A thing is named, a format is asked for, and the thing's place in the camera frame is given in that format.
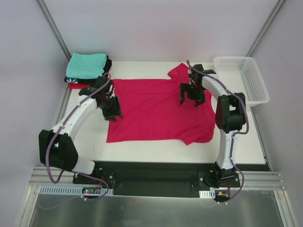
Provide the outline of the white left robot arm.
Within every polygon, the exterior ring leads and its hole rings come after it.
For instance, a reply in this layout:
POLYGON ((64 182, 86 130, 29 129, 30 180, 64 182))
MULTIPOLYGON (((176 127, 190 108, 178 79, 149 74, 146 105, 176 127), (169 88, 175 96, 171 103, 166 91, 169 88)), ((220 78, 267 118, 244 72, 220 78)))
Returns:
POLYGON ((117 118, 123 118, 109 73, 99 76, 92 86, 82 88, 74 107, 51 130, 39 133, 40 162, 47 167, 83 173, 88 183, 97 183, 100 172, 95 169, 96 163, 81 157, 74 145, 83 123, 97 109, 101 109, 106 121, 115 122, 117 118))

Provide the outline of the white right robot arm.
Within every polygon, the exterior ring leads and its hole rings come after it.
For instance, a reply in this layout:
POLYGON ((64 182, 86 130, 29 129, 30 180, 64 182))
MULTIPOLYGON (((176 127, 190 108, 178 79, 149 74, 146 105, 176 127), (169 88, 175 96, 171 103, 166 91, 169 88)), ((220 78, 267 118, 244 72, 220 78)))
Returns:
POLYGON ((202 182, 213 188, 225 186, 235 179, 234 153, 238 135, 249 131, 246 101, 243 93, 231 92, 217 77, 213 70, 204 70, 202 64, 189 67, 189 83, 180 85, 180 104, 185 97, 195 101, 195 106, 206 102, 205 91, 216 99, 215 124, 220 130, 220 146, 214 170, 203 176, 202 182))

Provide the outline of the pink t shirt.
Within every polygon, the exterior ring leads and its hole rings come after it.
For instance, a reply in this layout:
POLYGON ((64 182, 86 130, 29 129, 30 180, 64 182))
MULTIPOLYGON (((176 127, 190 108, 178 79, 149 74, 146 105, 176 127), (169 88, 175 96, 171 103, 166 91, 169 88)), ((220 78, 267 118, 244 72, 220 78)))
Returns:
POLYGON ((215 130, 212 96, 204 104, 180 103, 180 84, 188 83, 188 66, 181 63, 169 79, 114 79, 123 118, 110 122, 107 142, 181 140, 186 145, 208 143, 215 130))

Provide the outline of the white plastic laundry basket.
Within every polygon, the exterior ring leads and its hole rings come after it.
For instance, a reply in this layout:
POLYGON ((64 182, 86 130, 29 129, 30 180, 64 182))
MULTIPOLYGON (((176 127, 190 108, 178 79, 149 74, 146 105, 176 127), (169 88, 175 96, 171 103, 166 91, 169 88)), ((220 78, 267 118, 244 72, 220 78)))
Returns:
POLYGON ((223 56, 214 58, 218 79, 232 92, 242 92, 246 105, 268 103, 269 94, 256 61, 251 57, 223 56))

